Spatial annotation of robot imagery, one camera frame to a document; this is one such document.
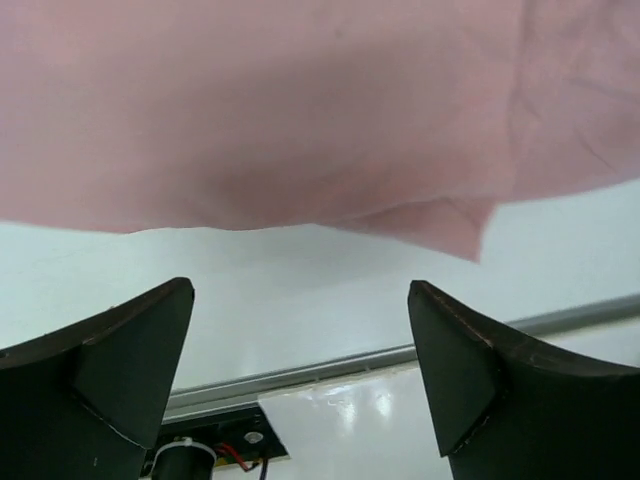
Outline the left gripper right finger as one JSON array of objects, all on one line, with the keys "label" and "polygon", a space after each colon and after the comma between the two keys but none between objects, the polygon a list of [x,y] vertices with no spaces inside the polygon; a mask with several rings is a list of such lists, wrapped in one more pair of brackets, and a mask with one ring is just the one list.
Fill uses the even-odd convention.
[{"label": "left gripper right finger", "polygon": [[408,310],[435,437],[456,479],[635,479],[639,371],[486,317],[425,281]]}]

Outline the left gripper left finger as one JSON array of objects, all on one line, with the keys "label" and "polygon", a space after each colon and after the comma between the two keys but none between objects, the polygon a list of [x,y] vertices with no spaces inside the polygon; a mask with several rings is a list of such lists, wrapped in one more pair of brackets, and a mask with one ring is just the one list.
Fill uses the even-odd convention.
[{"label": "left gripper left finger", "polygon": [[1,476],[136,479],[159,435],[195,291],[174,278],[1,351]]}]

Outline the pink trousers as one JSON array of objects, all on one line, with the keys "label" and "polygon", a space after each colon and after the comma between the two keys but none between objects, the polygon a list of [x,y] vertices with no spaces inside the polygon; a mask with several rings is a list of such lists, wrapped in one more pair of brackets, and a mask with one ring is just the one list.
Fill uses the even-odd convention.
[{"label": "pink trousers", "polygon": [[5,1],[1,216],[317,224],[465,259],[639,175],[635,1]]}]

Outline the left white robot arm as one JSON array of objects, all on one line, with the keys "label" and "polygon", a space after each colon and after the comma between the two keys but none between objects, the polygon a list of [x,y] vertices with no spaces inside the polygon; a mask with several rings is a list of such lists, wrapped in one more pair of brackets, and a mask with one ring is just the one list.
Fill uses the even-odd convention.
[{"label": "left white robot arm", "polygon": [[412,283],[406,349],[172,394],[172,279],[1,352],[5,479],[635,479],[639,299],[504,324]]}]

